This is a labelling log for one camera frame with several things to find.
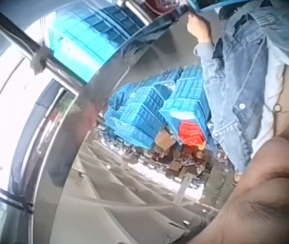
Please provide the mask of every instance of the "reflective metal surface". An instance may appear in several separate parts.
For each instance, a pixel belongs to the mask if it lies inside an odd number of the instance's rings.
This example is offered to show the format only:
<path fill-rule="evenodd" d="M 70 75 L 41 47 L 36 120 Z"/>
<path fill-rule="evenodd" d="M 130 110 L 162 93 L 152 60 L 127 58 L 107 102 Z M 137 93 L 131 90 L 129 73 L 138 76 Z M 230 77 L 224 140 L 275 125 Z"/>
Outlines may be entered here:
<path fill-rule="evenodd" d="M 137 32 L 100 68 L 70 108 L 50 143 L 37 183 L 34 243 L 49 243 L 56 208 L 72 163 L 112 91 L 150 45 L 187 11 L 187 7 L 178 8 Z"/>
<path fill-rule="evenodd" d="M 146 13 L 135 0 L 117 0 L 118 6 L 125 5 L 130 9 L 145 25 L 150 25 L 154 20 Z"/>
<path fill-rule="evenodd" d="M 41 46 L 30 38 L 26 33 L 19 29 L 5 15 L 0 12 L 0 33 L 11 43 L 18 46 L 23 55 L 29 60 L 33 60 L 36 52 Z M 83 87 L 83 81 L 80 77 L 74 74 L 70 69 L 63 65 L 53 55 L 49 55 L 45 60 L 40 62 L 45 63 L 45 67 L 54 75 L 55 79 L 65 88 L 77 95 Z"/>

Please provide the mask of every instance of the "blue plastic crate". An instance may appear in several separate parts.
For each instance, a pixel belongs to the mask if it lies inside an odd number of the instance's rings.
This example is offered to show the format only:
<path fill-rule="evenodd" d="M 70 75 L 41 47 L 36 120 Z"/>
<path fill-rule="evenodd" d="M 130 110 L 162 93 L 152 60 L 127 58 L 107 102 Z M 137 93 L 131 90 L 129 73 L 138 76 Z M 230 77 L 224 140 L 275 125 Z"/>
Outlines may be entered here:
<path fill-rule="evenodd" d="M 165 118 L 172 132 L 178 137 L 178 127 L 182 120 L 197 122 L 202 130 L 205 140 L 209 135 L 207 119 L 198 101 L 192 99 L 168 99 L 164 106 L 159 110 Z"/>
<path fill-rule="evenodd" d="M 106 110 L 104 114 L 104 119 L 109 118 L 109 117 L 120 118 L 121 115 L 117 111 L 115 111 L 113 108 L 108 107 L 108 109 Z"/>
<path fill-rule="evenodd" d="M 120 87 L 117 90 L 117 93 L 130 94 L 130 93 L 134 92 L 134 90 L 135 90 L 135 85 L 131 84 L 131 83 L 127 83 L 127 84 L 123 85 L 122 87 Z"/>
<path fill-rule="evenodd" d="M 155 142 L 155 139 L 151 138 L 135 126 L 123 125 L 115 130 L 115 134 L 127 143 L 146 149 L 150 149 Z"/>
<path fill-rule="evenodd" d="M 117 113 L 118 113 L 119 115 L 122 115 L 122 113 L 125 111 L 125 109 L 126 109 L 126 106 L 121 106 L 121 107 L 119 107 Z"/>
<path fill-rule="evenodd" d="M 115 117 L 106 118 L 104 124 L 114 131 L 117 130 L 119 127 L 121 127 L 119 119 Z"/>
<path fill-rule="evenodd" d="M 123 112 L 120 122 L 122 126 L 132 125 L 155 139 L 163 123 L 143 104 L 129 104 Z"/>
<path fill-rule="evenodd" d="M 183 72 L 178 79 L 180 80 L 188 80 L 188 79 L 202 79 L 203 75 L 203 70 L 201 65 L 191 65 L 188 67 L 183 68 Z"/>
<path fill-rule="evenodd" d="M 206 92 L 203 88 L 203 79 L 188 79 L 178 81 L 176 84 L 176 89 L 171 93 L 169 100 L 179 101 L 175 104 L 176 111 L 179 109 L 185 111 L 185 108 L 180 106 L 187 106 L 186 102 L 199 102 L 204 120 L 208 120 L 209 118 L 210 107 Z"/>
<path fill-rule="evenodd" d="M 138 89 L 132 104 L 143 104 L 146 106 L 155 117 L 162 123 L 165 123 L 163 116 L 159 109 L 163 106 L 164 101 L 170 96 L 171 91 L 164 85 L 157 85 L 155 87 L 142 87 Z"/>
<path fill-rule="evenodd" d="M 137 87 L 153 86 L 159 84 L 175 84 L 181 75 L 182 69 L 165 70 L 159 75 L 150 76 L 138 83 Z"/>

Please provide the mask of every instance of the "person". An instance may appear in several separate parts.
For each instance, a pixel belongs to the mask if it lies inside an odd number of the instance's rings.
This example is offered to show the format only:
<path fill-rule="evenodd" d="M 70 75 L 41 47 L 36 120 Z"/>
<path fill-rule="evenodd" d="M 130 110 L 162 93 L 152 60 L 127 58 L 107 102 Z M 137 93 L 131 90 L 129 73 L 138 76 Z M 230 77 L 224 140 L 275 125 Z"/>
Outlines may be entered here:
<path fill-rule="evenodd" d="M 212 52 L 210 26 L 190 14 L 188 31 Z M 289 134 L 265 143 L 218 215 L 174 244 L 289 244 Z"/>

